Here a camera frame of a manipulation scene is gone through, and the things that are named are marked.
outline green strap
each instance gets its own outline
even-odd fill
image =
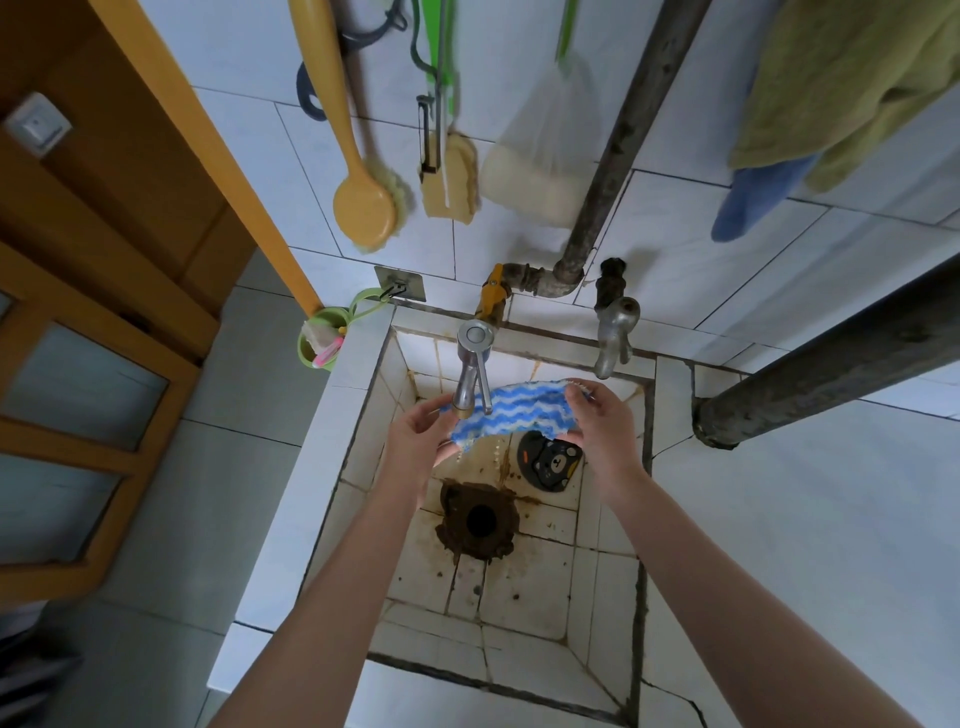
[[[570,37],[573,36],[573,23],[577,19],[577,4],[578,0],[566,0],[566,5],[564,5],[564,21],[560,25],[556,62],[560,62],[566,57],[566,49],[570,46]]]

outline drain hole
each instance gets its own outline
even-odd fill
[[[496,530],[496,514],[489,505],[475,505],[467,513],[467,531],[476,539],[485,539]]]

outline chrome faucet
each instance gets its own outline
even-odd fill
[[[597,280],[597,303],[593,307],[600,327],[597,341],[600,354],[593,365],[593,373],[600,379],[613,374],[617,360],[621,364],[630,361],[630,342],[627,335],[634,330],[640,320],[640,304],[636,299],[624,296],[627,281],[623,273],[627,264],[618,257],[607,258],[600,264],[600,278]]]
[[[464,367],[453,393],[453,410],[461,420],[473,414],[478,380],[484,414],[493,413],[490,383],[487,381],[487,359],[493,348],[496,330],[503,321],[503,309],[510,297],[510,289],[503,284],[502,277],[503,265],[497,263],[480,291],[480,306],[474,317],[463,322],[457,331],[457,354]]]

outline forearm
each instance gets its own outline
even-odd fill
[[[344,725],[417,489],[377,484],[211,728]]]
[[[608,502],[745,728],[919,726],[889,695],[724,553],[639,468]]]

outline metal bracket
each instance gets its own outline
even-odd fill
[[[419,273],[398,271],[395,268],[385,268],[382,265],[374,265],[373,270],[376,272],[376,279],[379,281],[380,287],[384,290],[381,300],[383,298],[396,298],[426,303],[423,276]]]

